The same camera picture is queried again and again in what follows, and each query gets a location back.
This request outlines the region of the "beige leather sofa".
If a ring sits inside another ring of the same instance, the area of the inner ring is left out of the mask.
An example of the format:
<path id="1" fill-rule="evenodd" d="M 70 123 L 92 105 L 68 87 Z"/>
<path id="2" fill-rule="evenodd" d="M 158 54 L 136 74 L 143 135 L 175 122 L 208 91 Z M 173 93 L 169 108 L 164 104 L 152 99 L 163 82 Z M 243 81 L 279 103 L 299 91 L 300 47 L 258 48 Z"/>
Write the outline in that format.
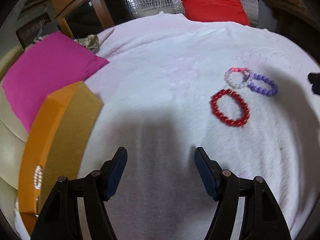
<path id="1" fill-rule="evenodd" d="M 28 133 L 13 113 L 1 88 L 1 211 L 15 226 L 18 175 Z"/>

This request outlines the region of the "wooden cabinet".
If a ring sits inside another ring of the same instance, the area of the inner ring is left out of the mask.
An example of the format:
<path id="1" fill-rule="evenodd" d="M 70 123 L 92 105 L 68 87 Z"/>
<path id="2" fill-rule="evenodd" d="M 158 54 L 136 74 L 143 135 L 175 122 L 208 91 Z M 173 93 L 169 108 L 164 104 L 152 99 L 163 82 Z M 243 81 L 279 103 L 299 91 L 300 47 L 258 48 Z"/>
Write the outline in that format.
<path id="1" fill-rule="evenodd" d="M 61 32 L 69 37 L 87 36 L 114 26 L 104 0 L 51 0 Z"/>

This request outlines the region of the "white pink blanket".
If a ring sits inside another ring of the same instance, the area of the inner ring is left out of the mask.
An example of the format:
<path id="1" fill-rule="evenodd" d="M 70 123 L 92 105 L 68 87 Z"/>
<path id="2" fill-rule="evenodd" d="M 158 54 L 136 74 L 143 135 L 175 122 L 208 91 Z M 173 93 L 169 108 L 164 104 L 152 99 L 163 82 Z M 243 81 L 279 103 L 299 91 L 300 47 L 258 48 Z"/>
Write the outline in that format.
<path id="1" fill-rule="evenodd" d="M 56 142 L 44 166 L 40 201 L 58 176 L 80 178 L 119 147 L 128 161 L 107 210 L 119 239 L 203 239 L 216 204 L 194 163 L 201 146 L 223 168 L 264 177 L 291 237 L 319 226 L 319 97 L 310 72 L 319 63 L 289 39 L 233 22 L 201 23 L 160 13 L 98 34 L 95 52 L 108 64 L 85 85 L 103 103 L 85 148 L 79 138 Z M 274 81 L 265 96 L 239 90 L 249 119 L 230 127 L 212 113 L 225 73 L 246 67 Z"/>

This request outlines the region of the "magenta pillow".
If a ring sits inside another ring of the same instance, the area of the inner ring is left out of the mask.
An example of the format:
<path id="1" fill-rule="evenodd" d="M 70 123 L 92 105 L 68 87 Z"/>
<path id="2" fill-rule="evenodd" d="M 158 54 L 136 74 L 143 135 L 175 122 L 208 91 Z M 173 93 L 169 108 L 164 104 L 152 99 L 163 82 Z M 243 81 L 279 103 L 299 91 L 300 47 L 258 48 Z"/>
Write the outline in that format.
<path id="1" fill-rule="evenodd" d="M 49 94 L 86 80 L 108 63 L 57 31 L 17 59 L 5 74 L 2 87 L 13 113 L 29 132 Z"/>

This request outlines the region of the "patterned cloth scrap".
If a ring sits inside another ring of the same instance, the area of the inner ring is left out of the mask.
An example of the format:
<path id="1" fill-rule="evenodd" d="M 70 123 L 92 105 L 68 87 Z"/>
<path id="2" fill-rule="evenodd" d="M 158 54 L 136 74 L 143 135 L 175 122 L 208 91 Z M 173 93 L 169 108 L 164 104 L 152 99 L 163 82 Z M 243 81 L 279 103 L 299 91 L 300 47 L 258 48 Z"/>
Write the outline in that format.
<path id="1" fill-rule="evenodd" d="M 99 37 L 95 34 L 88 35 L 85 38 L 73 38 L 73 41 L 93 53 L 96 53 L 100 47 Z"/>

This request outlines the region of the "orange cardboard tray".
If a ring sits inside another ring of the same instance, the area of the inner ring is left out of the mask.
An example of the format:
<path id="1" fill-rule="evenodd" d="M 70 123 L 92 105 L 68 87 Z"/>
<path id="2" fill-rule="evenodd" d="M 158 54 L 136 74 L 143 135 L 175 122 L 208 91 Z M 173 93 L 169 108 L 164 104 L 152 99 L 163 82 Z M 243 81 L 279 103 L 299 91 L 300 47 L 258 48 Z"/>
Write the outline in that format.
<path id="1" fill-rule="evenodd" d="M 28 234 L 57 178 L 77 178 L 102 106 L 84 82 L 63 87 L 44 100 L 31 127 L 18 177 L 18 209 Z"/>

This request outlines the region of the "red pillow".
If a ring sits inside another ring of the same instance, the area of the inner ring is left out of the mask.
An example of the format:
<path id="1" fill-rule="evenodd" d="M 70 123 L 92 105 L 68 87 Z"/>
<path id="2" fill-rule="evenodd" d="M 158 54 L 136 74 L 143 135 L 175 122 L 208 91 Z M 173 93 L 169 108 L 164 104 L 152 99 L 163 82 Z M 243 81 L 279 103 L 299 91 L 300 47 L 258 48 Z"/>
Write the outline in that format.
<path id="1" fill-rule="evenodd" d="M 235 22 L 250 25 L 240 0 L 181 0 L 187 19 L 196 22 Z"/>

